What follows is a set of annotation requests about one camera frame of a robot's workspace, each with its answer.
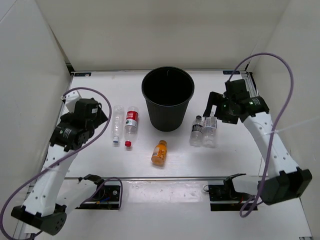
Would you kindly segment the clear bottle blue cap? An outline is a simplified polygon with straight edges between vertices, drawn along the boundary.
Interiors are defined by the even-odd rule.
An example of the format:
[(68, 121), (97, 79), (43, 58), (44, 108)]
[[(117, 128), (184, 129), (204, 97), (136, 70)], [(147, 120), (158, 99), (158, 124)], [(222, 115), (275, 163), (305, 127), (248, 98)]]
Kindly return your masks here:
[(112, 113), (112, 143), (118, 145), (124, 129), (125, 110), (121, 105), (115, 105)]

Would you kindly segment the clear bottle white cap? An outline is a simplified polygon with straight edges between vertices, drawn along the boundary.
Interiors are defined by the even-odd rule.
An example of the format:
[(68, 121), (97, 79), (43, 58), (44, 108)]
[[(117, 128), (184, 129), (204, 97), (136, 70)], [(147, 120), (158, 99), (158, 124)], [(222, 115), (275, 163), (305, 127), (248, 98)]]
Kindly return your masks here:
[(215, 116), (206, 117), (203, 125), (203, 140), (202, 145), (206, 148), (216, 147), (216, 131), (217, 131), (217, 119)]

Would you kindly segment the clear bottle black cap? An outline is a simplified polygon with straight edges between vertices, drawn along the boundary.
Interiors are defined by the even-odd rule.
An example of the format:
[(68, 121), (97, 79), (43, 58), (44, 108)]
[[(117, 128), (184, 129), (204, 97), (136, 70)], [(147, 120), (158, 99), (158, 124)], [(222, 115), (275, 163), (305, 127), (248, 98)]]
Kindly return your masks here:
[(192, 123), (189, 143), (191, 146), (200, 147), (203, 141), (203, 120), (200, 115), (197, 115)]

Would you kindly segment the clear bottle red label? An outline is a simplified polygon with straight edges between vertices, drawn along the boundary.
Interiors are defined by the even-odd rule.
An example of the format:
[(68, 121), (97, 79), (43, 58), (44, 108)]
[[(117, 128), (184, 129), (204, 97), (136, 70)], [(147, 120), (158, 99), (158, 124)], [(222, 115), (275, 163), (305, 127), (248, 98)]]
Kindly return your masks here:
[(139, 122), (139, 109), (136, 106), (130, 106), (127, 109), (124, 123), (124, 145), (131, 148), (137, 138)]

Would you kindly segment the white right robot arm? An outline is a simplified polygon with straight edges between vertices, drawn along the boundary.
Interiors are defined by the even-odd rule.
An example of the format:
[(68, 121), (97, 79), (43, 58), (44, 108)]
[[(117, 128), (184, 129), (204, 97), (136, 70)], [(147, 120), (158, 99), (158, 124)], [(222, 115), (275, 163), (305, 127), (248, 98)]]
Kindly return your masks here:
[(242, 122), (252, 135), (267, 168), (268, 178), (259, 195), (266, 205), (299, 198), (312, 180), (308, 169), (293, 160), (281, 138), (273, 130), (270, 110), (260, 96), (252, 97), (244, 79), (225, 82), (226, 91), (210, 92), (204, 117), (214, 116), (224, 123)]

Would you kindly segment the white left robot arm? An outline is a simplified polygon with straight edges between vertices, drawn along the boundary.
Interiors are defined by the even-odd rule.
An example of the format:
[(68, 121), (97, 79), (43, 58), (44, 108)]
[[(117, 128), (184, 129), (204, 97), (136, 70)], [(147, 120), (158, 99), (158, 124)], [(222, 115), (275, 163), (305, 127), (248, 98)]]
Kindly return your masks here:
[(68, 192), (59, 194), (67, 171), (80, 149), (108, 118), (101, 104), (93, 98), (70, 100), (68, 113), (60, 118), (49, 140), (40, 176), (21, 206), (11, 216), (49, 235), (56, 235), (66, 223), (67, 215), (85, 200), (100, 200), (105, 194), (103, 180), (97, 175), (82, 177)]

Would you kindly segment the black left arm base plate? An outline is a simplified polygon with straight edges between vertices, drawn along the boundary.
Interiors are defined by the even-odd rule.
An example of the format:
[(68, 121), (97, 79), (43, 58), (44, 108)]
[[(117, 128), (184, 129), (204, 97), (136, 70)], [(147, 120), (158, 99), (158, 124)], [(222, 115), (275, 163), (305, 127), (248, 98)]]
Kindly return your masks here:
[(122, 187), (119, 181), (106, 183), (89, 201), (82, 203), (77, 210), (119, 210)]

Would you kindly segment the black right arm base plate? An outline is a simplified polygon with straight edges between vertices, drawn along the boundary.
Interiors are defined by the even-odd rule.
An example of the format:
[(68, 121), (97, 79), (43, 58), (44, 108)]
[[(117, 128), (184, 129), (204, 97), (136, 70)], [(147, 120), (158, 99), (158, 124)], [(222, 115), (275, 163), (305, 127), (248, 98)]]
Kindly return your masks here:
[(203, 191), (209, 195), (211, 212), (239, 212), (251, 197), (247, 193), (239, 192), (230, 195), (224, 185), (207, 184)]

